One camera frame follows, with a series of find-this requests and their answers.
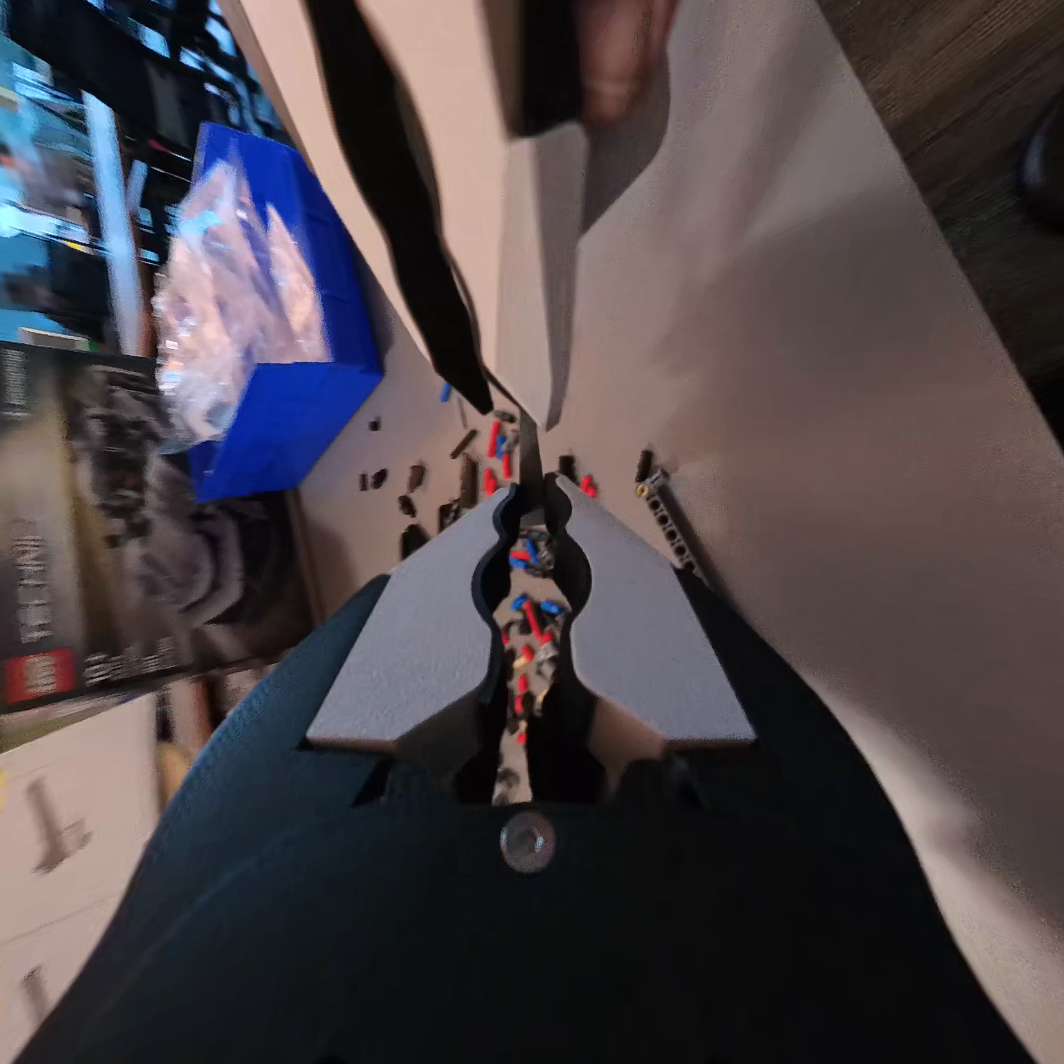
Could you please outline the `dark metal shelving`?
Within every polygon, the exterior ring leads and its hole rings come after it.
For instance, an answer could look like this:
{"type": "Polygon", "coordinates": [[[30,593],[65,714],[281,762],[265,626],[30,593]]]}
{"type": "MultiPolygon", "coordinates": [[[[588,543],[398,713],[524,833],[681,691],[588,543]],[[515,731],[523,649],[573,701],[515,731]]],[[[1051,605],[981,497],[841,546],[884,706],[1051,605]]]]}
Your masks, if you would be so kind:
{"type": "Polygon", "coordinates": [[[287,142],[221,2],[2,2],[2,339],[145,354],[200,126],[287,142]]]}

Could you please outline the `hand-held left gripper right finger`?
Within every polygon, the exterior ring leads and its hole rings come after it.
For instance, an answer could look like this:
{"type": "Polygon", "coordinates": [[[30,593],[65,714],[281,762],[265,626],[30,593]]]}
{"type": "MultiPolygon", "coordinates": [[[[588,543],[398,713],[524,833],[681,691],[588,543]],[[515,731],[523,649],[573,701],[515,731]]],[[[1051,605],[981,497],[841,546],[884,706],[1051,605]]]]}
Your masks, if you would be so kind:
{"type": "Polygon", "coordinates": [[[572,608],[567,669],[591,697],[586,743],[605,792],[634,763],[750,752],[753,725],[682,571],[564,475],[547,475],[544,502],[572,608]]]}

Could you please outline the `clear plastic bags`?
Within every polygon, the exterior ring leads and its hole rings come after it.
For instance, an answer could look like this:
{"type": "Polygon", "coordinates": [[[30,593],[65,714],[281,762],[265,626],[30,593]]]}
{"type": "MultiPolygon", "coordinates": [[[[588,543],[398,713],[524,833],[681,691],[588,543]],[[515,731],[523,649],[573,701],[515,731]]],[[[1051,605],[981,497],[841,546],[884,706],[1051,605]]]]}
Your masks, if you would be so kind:
{"type": "Polygon", "coordinates": [[[165,453],[225,439],[259,365],[332,360],[310,266],[242,160],[215,162],[181,202],[152,300],[165,453]]]}

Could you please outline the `pile of lego pieces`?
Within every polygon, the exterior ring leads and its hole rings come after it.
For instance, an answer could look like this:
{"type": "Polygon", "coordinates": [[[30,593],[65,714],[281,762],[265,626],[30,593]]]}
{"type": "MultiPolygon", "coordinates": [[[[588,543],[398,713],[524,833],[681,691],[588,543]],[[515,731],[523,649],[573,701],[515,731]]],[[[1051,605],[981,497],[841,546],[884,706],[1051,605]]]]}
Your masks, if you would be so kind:
{"type": "MultiPolygon", "coordinates": [[[[447,460],[458,471],[458,493],[436,510],[438,528],[432,538],[418,521],[420,512],[415,495],[423,486],[423,481],[434,483],[433,475],[426,472],[421,464],[411,468],[408,492],[398,500],[401,514],[408,518],[400,534],[398,563],[427,546],[450,525],[456,523],[493,492],[511,485],[520,487],[519,421],[520,415],[516,410],[500,408],[488,416],[485,423],[466,432],[458,450],[447,460]]],[[[548,668],[560,647],[561,637],[554,628],[556,618],[565,613],[564,608],[549,605],[545,613],[548,624],[543,627],[539,624],[543,611],[528,595],[531,580],[554,577],[556,546],[548,531],[547,518],[545,511],[545,525],[531,530],[522,531],[519,525],[509,555],[511,591],[495,612],[508,661],[506,694],[512,674],[523,676],[532,666],[548,668]]]]}

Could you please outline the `long grey lego beam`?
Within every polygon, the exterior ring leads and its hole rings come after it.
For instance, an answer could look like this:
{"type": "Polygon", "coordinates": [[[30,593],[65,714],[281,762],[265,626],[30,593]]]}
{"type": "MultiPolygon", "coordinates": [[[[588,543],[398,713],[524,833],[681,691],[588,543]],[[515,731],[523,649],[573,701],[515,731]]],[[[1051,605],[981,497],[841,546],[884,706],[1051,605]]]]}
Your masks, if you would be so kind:
{"type": "Polygon", "coordinates": [[[634,484],[636,496],[656,523],[674,567],[689,572],[706,586],[713,585],[711,567],[706,564],[704,551],[672,491],[672,481],[649,448],[641,451],[634,484]]]}

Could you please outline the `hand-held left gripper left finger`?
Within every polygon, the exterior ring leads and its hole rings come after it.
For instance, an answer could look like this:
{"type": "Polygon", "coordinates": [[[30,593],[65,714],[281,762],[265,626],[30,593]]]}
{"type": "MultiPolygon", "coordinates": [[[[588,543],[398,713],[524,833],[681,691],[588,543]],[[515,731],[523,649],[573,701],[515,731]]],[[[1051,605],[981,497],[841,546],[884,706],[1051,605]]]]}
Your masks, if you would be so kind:
{"type": "Polygon", "coordinates": [[[386,575],[305,733],[316,751],[423,768],[459,800],[492,800],[508,721],[495,612],[523,493],[493,492],[386,575]]]}

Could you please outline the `short dark grey lego beam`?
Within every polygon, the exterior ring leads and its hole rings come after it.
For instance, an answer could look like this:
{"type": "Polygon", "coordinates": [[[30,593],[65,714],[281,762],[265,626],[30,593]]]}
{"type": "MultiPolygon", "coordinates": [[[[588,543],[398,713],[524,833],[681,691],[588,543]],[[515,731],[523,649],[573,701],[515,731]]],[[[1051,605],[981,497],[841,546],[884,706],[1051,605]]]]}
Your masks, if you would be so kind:
{"type": "Polygon", "coordinates": [[[539,431],[531,415],[520,412],[519,421],[519,484],[523,514],[522,531],[546,523],[544,510],[544,473],[541,465],[539,431]]]}

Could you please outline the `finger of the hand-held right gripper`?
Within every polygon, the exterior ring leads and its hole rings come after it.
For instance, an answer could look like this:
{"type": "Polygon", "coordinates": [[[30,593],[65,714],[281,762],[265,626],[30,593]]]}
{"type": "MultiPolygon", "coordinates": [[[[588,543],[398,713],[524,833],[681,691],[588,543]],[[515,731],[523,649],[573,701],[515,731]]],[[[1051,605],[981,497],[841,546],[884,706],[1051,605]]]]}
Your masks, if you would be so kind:
{"type": "Polygon", "coordinates": [[[447,256],[439,210],[408,135],[405,94],[355,2],[309,1],[326,99],[345,157],[380,226],[429,360],[480,414],[493,408],[472,314],[447,256]]]}
{"type": "Polygon", "coordinates": [[[565,404],[588,161],[582,124],[513,142],[508,156],[497,378],[543,431],[565,404]]]}

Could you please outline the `white cabinet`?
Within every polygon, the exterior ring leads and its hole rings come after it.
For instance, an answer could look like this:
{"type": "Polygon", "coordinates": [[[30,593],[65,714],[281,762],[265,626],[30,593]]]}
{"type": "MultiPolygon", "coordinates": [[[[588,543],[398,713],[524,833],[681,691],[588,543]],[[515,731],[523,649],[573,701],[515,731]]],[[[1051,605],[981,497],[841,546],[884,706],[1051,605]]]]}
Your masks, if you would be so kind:
{"type": "Polygon", "coordinates": [[[160,816],[153,694],[2,730],[1,1060],[102,938],[160,816]]]}

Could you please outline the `dark lego set box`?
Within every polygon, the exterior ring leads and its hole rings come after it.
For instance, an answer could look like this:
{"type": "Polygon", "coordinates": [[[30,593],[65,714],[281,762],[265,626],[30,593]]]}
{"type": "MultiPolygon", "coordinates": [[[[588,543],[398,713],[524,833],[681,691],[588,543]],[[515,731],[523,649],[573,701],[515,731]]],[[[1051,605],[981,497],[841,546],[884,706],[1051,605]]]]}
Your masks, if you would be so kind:
{"type": "Polygon", "coordinates": [[[195,499],[145,359],[1,353],[1,709],[281,656],[312,610],[286,497],[195,499]]]}

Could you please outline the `blue plastic bin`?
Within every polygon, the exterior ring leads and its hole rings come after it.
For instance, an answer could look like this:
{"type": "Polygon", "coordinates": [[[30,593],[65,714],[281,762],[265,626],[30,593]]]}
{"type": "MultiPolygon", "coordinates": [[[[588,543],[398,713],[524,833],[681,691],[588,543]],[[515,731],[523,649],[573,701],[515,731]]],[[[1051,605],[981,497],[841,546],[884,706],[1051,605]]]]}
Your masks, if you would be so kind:
{"type": "Polygon", "coordinates": [[[193,176],[232,154],[255,207],[278,210],[307,262],[331,361],[252,371],[225,439],[188,453],[200,503],[298,487],[383,379],[360,277],[364,259],[317,177],[296,149],[209,122],[199,129],[193,176]]]}

